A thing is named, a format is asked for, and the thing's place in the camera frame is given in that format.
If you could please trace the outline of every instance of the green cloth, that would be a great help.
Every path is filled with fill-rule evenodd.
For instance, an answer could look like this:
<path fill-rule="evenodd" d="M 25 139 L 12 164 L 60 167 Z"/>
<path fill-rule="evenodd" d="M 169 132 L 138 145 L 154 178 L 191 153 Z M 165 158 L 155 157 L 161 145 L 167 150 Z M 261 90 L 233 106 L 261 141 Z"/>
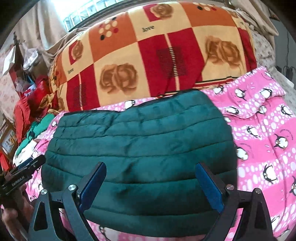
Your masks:
<path fill-rule="evenodd" d="M 198 90 L 133 106 L 124 112 L 65 114 L 45 153 L 49 191 L 66 189 L 97 162 L 107 176 L 85 217 L 104 227 L 152 237 L 206 234 L 218 212 L 194 175 L 204 162 L 236 186 L 231 127 Z"/>
<path fill-rule="evenodd" d="M 53 114 L 47 114 L 42 118 L 42 120 L 38 123 L 34 121 L 26 133 L 26 138 L 21 142 L 20 146 L 17 148 L 16 156 L 18 156 L 22 149 L 24 149 L 31 140 L 35 139 L 38 135 L 40 135 L 43 131 L 47 129 L 50 122 L 53 120 L 54 115 Z"/>

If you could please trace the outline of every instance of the white plastic bag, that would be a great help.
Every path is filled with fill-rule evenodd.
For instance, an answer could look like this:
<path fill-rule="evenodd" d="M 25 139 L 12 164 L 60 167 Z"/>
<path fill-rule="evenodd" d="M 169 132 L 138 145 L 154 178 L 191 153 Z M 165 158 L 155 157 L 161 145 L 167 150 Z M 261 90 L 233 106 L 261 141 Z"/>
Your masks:
<path fill-rule="evenodd" d="M 37 48 L 27 49 L 25 52 L 25 56 L 24 56 L 23 69 L 24 70 L 29 69 L 34 64 L 34 62 L 37 60 L 37 58 L 38 58 Z"/>
<path fill-rule="evenodd" d="M 6 75 L 14 64 L 15 64 L 15 46 L 13 46 L 9 54 L 4 59 L 2 76 Z"/>

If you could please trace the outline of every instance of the rose print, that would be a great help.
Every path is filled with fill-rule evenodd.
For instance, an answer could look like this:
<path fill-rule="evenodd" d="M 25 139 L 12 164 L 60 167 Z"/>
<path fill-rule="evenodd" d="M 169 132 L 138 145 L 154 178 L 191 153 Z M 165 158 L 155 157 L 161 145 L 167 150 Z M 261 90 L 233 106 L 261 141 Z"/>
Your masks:
<path fill-rule="evenodd" d="M 81 58 L 83 52 L 83 45 L 80 40 L 77 40 L 75 46 L 72 48 L 71 55 L 74 60 Z"/>
<path fill-rule="evenodd" d="M 64 106 L 63 98 L 58 98 L 58 103 L 59 103 L 59 111 L 64 110 L 65 106 Z"/>
<path fill-rule="evenodd" d="M 235 44 L 213 36 L 209 36 L 206 40 L 206 53 L 212 63 L 227 62 L 231 68 L 236 68 L 241 61 L 239 50 Z"/>
<path fill-rule="evenodd" d="M 164 20 L 172 17 L 173 7 L 169 4 L 161 3 L 150 8 L 150 11 L 155 15 L 155 17 Z"/>
<path fill-rule="evenodd" d="M 129 95 L 137 88 L 138 75 L 131 64 L 118 65 L 114 71 L 114 82 L 125 94 Z"/>
<path fill-rule="evenodd" d="M 137 88 L 138 74 L 131 64 L 106 65 L 102 69 L 100 86 L 108 94 L 117 93 L 121 90 L 126 95 L 130 95 Z"/>
<path fill-rule="evenodd" d="M 102 88 L 102 90 L 107 91 L 108 94 L 114 94 L 118 92 L 118 89 L 112 81 L 113 73 L 116 67 L 116 64 L 111 64 L 105 65 L 102 69 L 100 77 L 100 87 Z"/>

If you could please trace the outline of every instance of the blue gripper pad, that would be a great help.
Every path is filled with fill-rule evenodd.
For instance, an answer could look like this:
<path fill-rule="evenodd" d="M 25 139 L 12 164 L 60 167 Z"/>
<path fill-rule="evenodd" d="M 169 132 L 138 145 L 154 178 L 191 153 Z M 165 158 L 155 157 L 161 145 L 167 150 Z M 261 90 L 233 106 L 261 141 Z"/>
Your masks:
<path fill-rule="evenodd" d="M 80 194 L 80 205 L 78 206 L 78 209 L 81 213 L 91 207 L 103 181 L 105 180 L 106 174 L 106 164 L 102 162 Z"/>
<path fill-rule="evenodd" d="M 224 209 L 222 193 L 200 163 L 198 163 L 195 167 L 195 177 L 197 178 L 212 209 L 221 213 Z"/>

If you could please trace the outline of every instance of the metal screw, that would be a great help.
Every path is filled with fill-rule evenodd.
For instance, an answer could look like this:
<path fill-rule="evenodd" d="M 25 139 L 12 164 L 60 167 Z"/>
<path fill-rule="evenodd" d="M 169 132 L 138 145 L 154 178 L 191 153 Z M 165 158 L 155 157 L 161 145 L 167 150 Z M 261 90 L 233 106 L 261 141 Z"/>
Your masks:
<path fill-rule="evenodd" d="M 68 187 L 69 191 L 73 191 L 76 188 L 76 185 L 72 184 Z"/>
<path fill-rule="evenodd" d="M 261 191 L 261 189 L 260 189 L 260 188 L 255 188 L 255 192 L 256 192 L 257 194 L 260 194 L 260 193 L 262 193 L 262 191 Z"/>
<path fill-rule="evenodd" d="M 231 185 L 231 184 L 227 184 L 227 185 L 226 185 L 226 188 L 227 188 L 228 190 L 230 190 L 230 191 L 234 190 L 234 186 Z"/>
<path fill-rule="evenodd" d="M 41 195 L 45 195 L 45 194 L 47 194 L 47 190 L 46 190 L 46 189 L 41 190 L 40 194 L 41 194 Z"/>

